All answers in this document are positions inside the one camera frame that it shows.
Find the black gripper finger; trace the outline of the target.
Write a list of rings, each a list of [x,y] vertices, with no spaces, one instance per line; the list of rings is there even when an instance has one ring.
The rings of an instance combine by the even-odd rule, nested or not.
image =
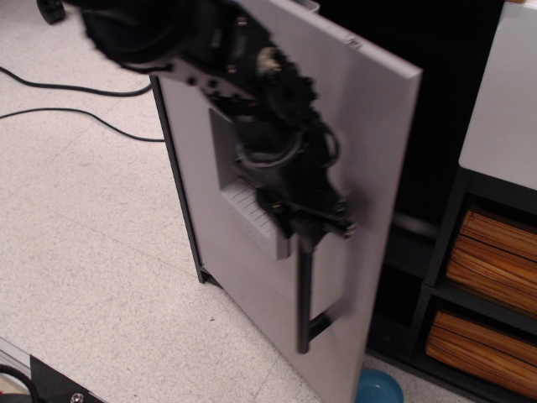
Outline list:
[[[300,250],[314,252],[319,242],[333,231],[335,221],[316,217],[300,219]]]
[[[281,202],[273,199],[265,191],[256,191],[256,198],[259,206],[269,216],[281,234],[289,239],[295,234],[295,229],[291,222],[291,213],[289,209]]]

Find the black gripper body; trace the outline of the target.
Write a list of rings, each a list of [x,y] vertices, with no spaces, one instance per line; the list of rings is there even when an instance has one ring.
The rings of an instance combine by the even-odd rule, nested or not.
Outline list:
[[[356,229],[351,208],[327,175],[339,157],[339,143],[305,142],[280,154],[253,153],[238,145],[236,152],[234,170],[256,191],[267,192],[289,209],[295,234],[300,235],[302,217],[316,217],[335,221],[331,233],[351,237]]]

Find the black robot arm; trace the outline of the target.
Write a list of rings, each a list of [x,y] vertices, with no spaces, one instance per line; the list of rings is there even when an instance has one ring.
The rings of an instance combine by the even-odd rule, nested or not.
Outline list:
[[[234,129],[232,167],[285,236],[312,251],[355,225],[328,169],[336,136],[313,82],[235,1],[79,1],[87,36],[121,67],[198,88]]]

